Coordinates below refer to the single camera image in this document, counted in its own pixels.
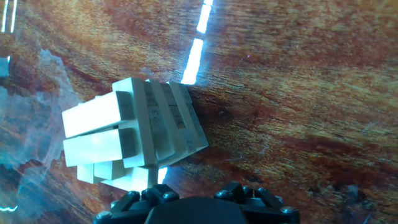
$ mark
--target white wooden block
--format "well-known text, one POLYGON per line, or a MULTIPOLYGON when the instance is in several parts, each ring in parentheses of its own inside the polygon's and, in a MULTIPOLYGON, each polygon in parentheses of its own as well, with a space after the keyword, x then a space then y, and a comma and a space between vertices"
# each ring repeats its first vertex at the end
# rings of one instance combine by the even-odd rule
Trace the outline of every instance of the white wooden block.
POLYGON ((127 91, 131 94, 134 119, 119 125, 119 128, 135 130, 136 155, 123 159, 124 167, 137 167, 157 162, 154 141, 150 130, 148 105, 144 83, 138 78, 127 78, 112 84, 113 91, 127 91))
POLYGON ((63 141, 67 166, 115 161, 135 155, 131 128, 114 129, 63 141))
POLYGON ((167 103, 169 105, 177 105, 177 102, 175 101, 174 96, 173 96, 173 91, 170 88, 170 86, 162 85, 162 89, 163 89, 164 95, 166 96, 167 103))
POLYGON ((177 83, 181 89, 181 94, 184 97, 186 103, 192 103, 191 96, 189 95, 188 88, 186 85, 177 83))
POLYGON ((152 85, 149 82, 144 82, 144 87, 147 96, 150 130, 154 140, 156 158, 159 161, 170 156, 168 153, 170 147, 169 137, 152 85))
POLYGON ((207 138, 205 136, 205 132, 203 131, 203 128, 200 125, 195 125, 196 130, 198 131, 198 135, 200 138, 200 141, 202 142, 203 145, 208 146, 209 142, 207 141, 207 138))
POLYGON ((181 117, 180 110, 178 106, 170 106, 170 110, 173 114, 175 124, 177 125, 178 129, 186 128, 184 120, 181 117))
POLYGON ((104 180, 102 183, 108 184, 127 191, 141 192, 157 184, 158 167, 133 167, 126 169, 126 175, 116 180, 104 180))
POLYGON ((133 119, 131 96, 114 91, 62 112, 66 138, 91 133, 133 119))
POLYGON ((158 166, 159 167, 167 167, 170 166, 184 158, 186 158, 187 156, 192 155, 193 153, 195 153, 197 151, 197 149, 195 148, 195 145, 193 143, 193 139, 192 139, 192 135, 191 133, 183 128, 183 129, 179 129, 178 130, 180 132, 180 135, 183 138, 183 143, 185 146, 185 152, 183 154, 176 154, 174 156, 171 156, 165 160, 159 161, 158 162, 158 166))
POLYGON ((165 123, 166 136, 168 137, 168 144, 160 141, 160 139, 154 138, 155 144, 159 145, 159 147, 163 146, 163 148, 160 148, 161 153, 158 153, 158 160, 167 159, 170 156, 178 156, 178 154, 184 154, 186 151, 185 145, 168 104, 168 102, 175 100, 172 93, 171 96, 169 96, 169 98, 171 97, 172 99, 168 100, 168 96, 166 96, 166 93, 163 91, 167 89, 167 87, 164 86, 168 86, 168 84, 161 84, 158 80, 148 80, 148 82, 152 85, 157 104, 160 108, 161 117, 165 123))
POLYGON ((184 124, 192 135, 193 143, 194 143, 196 149, 200 150, 200 149, 207 147, 208 146, 207 141, 204 141, 203 137, 200 137, 198 130, 196 128, 196 125, 192 119, 190 110, 188 109, 188 106, 187 106, 187 102, 185 101, 183 93, 182 93, 182 87, 180 86, 181 84, 174 83, 174 82, 168 82, 168 84, 170 85, 170 87, 173 91, 174 98, 175 98, 175 101, 177 102, 177 106, 178 106, 178 109, 180 110, 184 124))
POLYGON ((94 164, 77 166, 77 179, 91 184, 96 184, 104 180, 94 176, 94 164))
POLYGON ((189 113, 190 113, 190 115, 191 115, 193 124, 194 124, 195 126, 196 126, 196 125, 200 125, 198 115, 196 114, 195 109, 193 109, 192 104, 191 104, 191 103, 187 103, 187 108, 188 108, 189 113))
POLYGON ((114 180, 124 176, 123 160, 97 162, 94 164, 94 176, 114 180))

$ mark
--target wood grain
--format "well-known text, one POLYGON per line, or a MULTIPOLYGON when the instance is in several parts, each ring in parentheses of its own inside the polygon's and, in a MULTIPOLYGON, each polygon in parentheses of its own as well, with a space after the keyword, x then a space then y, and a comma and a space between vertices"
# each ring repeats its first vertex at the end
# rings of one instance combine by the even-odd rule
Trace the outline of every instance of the wood grain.
POLYGON ((0 207, 19 208, 1 223, 89 223, 109 209, 124 192, 65 167, 60 113, 123 78, 180 81, 194 38, 204 45, 189 90, 210 147, 170 167, 166 184, 183 197, 233 180, 265 187, 303 223, 397 219, 398 1, 214 0, 200 34, 202 4, 18 2, 15 32, 0 36, 11 56, 0 207))

